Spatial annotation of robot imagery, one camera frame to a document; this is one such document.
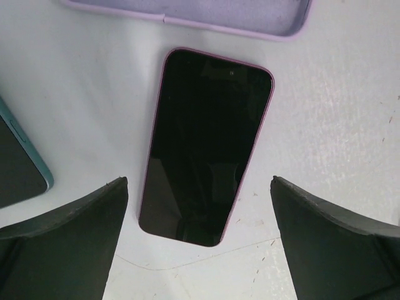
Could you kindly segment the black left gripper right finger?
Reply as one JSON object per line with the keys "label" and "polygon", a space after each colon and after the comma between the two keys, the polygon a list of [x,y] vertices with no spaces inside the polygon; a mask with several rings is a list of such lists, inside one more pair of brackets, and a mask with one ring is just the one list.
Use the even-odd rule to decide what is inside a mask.
{"label": "black left gripper right finger", "polygon": [[399,299],[399,226],[278,176],[271,199],[298,299]]}

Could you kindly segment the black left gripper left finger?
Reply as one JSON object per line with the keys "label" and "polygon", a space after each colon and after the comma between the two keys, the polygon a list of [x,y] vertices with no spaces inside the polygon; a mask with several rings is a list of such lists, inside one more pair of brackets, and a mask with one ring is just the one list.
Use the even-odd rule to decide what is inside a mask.
{"label": "black left gripper left finger", "polygon": [[102,299],[128,205],[119,177],[1,228],[1,299]]}

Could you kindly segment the purple smartphone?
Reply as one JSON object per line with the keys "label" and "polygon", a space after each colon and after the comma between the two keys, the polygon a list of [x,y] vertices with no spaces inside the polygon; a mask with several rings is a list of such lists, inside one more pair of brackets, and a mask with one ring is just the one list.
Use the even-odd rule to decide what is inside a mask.
{"label": "purple smartphone", "polygon": [[183,47],[167,54],[138,216],[145,233],[222,241],[273,91],[264,67]]}

